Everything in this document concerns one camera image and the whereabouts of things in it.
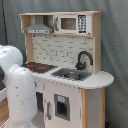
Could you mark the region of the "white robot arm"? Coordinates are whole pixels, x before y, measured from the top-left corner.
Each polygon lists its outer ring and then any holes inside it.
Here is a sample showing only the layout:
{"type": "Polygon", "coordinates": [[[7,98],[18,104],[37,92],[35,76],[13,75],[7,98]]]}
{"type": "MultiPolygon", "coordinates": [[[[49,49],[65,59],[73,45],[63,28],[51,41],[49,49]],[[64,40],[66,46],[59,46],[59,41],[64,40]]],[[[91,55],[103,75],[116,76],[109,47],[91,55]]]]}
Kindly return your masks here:
{"type": "Polygon", "coordinates": [[[26,53],[15,46],[0,45],[0,81],[7,88],[9,119],[4,128],[35,128],[37,114],[35,83],[24,67],[26,53]]]}

